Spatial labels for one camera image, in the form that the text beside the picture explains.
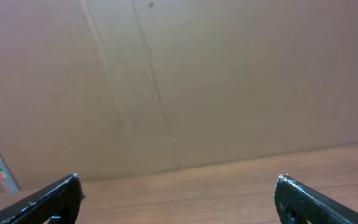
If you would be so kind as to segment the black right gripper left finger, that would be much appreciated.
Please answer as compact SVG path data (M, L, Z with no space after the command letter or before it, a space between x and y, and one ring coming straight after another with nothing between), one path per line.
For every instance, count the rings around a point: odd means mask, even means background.
M0 210L0 224L75 224L85 195L72 173Z

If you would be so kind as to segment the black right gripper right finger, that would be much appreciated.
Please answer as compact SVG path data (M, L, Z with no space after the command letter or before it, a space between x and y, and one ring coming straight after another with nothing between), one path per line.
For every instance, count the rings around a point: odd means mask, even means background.
M273 200L281 223L358 224L358 212L289 175L278 176Z

